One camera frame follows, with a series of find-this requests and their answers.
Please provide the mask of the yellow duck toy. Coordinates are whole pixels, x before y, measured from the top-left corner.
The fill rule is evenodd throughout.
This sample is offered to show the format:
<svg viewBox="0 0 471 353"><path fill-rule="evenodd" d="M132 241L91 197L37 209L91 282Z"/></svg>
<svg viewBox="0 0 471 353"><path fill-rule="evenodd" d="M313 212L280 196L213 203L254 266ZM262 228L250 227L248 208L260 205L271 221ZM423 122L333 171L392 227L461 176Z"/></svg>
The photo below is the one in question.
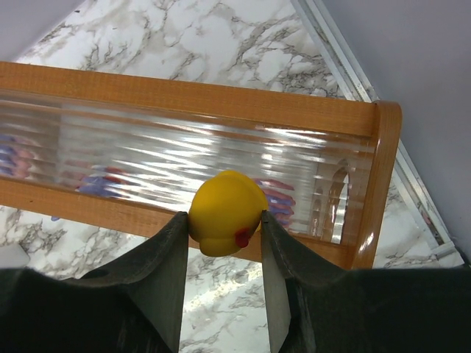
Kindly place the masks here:
<svg viewBox="0 0 471 353"><path fill-rule="evenodd" d="M238 171L223 171L204 182L188 212L188 231L209 257L246 248L269 209L261 188Z"/></svg>

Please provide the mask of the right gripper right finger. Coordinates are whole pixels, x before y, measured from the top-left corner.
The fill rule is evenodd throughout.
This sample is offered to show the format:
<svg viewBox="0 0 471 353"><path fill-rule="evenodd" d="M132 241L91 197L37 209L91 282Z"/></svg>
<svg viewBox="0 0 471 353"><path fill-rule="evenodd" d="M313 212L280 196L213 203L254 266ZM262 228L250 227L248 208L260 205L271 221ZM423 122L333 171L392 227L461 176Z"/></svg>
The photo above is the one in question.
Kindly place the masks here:
<svg viewBox="0 0 471 353"><path fill-rule="evenodd" d="M470 270L344 270L264 212L261 253L272 352L468 352Z"/></svg>

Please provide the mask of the purple bunny orange cup toy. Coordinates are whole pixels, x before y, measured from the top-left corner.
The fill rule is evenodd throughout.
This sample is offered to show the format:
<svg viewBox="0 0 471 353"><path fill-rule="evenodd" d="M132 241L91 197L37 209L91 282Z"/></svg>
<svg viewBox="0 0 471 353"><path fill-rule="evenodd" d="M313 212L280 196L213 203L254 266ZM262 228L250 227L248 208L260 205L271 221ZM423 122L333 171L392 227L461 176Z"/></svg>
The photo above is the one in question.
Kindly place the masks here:
<svg viewBox="0 0 471 353"><path fill-rule="evenodd" d="M93 173L81 178L75 191L105 198L124 197L121 186L127 182L121 178L125 172L120 168L93 165Z"/></svg>

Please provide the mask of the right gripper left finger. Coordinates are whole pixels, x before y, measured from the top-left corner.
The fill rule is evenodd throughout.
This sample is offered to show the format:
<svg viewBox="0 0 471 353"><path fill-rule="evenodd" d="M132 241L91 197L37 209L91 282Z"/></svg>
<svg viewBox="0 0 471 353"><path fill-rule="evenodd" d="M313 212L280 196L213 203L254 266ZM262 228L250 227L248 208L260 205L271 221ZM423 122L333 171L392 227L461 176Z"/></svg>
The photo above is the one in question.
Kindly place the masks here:
<svg viewBox="0 0 471 353"><path fill-rule="evenodd" d="M177 352L188 216L79 279L1 271L3 352Z"/></svg>

